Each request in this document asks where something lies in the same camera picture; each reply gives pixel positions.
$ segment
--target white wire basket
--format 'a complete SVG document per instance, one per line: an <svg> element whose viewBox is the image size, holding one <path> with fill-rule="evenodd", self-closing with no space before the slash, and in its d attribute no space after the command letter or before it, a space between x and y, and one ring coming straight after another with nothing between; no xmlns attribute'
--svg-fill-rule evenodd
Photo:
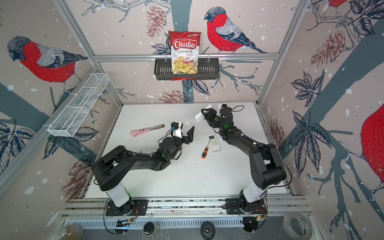
<svg viewBox="0 0 384 240"><path fill-rule="evenodd" d="M77 93L74 93L74 98L49 127L48 132L55 137L74 136L108 84L109 77L106 73L93 73L88 75L86 81L84 86Z"/></svg>

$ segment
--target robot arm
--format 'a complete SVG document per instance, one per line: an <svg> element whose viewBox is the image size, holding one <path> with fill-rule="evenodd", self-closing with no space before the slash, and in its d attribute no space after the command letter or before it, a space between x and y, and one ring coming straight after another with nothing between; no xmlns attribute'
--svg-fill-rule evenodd
<svg viewBox="0 0 384 240"><path fill-rule="evenodd" d="M179 127L179 124L178 122L171 124L171 137L166 136L154 153L137 153L126 150L124 146L118 146L92 165L92 172L100 189L107 192L122 214L131 209L131 197L121 183L128 171L135 169L161 171L170 164L171 159L175 159L179 151L181 154L183 143L189 144L193 141L195 127L187 132L187 136L182 136L182 125Z"/></svg>
<svg viewBox="0 0 384 240"><path fill-rule="evenodd" d="M219 134L224 141L231 144L249 156L251 176L253 182L240 192L241 199L245 197L248 203L254 202L265 193L268 187L286 179L283 162L279 160L279 151L274 144L264 144L246 136L233 125L232 108L226 104L220 106L220 114L208 108L201 113L212 128L219 128Z"/></svg>

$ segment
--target orange screwdriver handle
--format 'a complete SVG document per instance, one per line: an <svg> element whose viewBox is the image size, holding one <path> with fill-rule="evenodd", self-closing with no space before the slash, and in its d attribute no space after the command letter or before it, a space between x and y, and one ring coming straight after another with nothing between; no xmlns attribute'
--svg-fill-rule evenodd
<svg viewBox="0 0 384 240"><path fill-rule="evenodd" d="M205 148L203 155L201 156L202 159L205 159L205 156L207 155L208 147Z"/></svg>

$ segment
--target bird head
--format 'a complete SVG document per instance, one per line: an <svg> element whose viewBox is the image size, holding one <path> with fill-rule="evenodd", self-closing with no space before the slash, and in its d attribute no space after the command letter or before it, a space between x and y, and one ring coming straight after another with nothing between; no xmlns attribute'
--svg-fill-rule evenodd
<svg viewBox="0 0 384 240"><path fill-rule="evenodd" d="M17 36L11 39L8 42L7 48L9 52L9 56L13 61L20 59L20 61L25 61L26 57L24 55L24 46L30 43L31 40L29 38L23 36Z"/></svg>
<svg viewBox="0 0 384 240"><path fill-rule="evenodd" d="M224 8L213 7L207 11L207 14L205 15L204 19L208 20L208 22L212 23L214 21L214 19L220 14L226 14Z"/></svg>

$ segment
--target wallpaper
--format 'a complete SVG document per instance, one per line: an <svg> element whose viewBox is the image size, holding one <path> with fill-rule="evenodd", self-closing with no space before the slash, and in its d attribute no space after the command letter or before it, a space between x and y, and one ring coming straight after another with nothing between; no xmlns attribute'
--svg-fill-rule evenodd
<svg viewBox="0 0 384 240"><path fill-rule="evenodd" d="M217 53L208 39L212 8L221 7L255 47L277 53L294 14L297 0L76 0L68 1L74 17L97 55L153 54L165 44L168 31L202 32L200 52ZM255 47L236 53L257 53Z"/></svg>
<svg viewBox="0 0 384 240"><path fill-rule="evenodd" d="M153 63L102 63L123 103L256 101L272 60L219 61L217 80L159 81Z"/></svg>
<svg viewBox="0 0 384 240"><path fill-rule="evenodd" d="M91 69L51 1L0 2L0 177ZM0 239L48 239L82 197L119 108L107 90L74 137L50 136L0 197Z"/></svg>
<svg viewBox="0 0 384 240"><path fill-rule="evenodd" d="M312 1L262 105L325 239L384 227L383 1Z"/></svg>

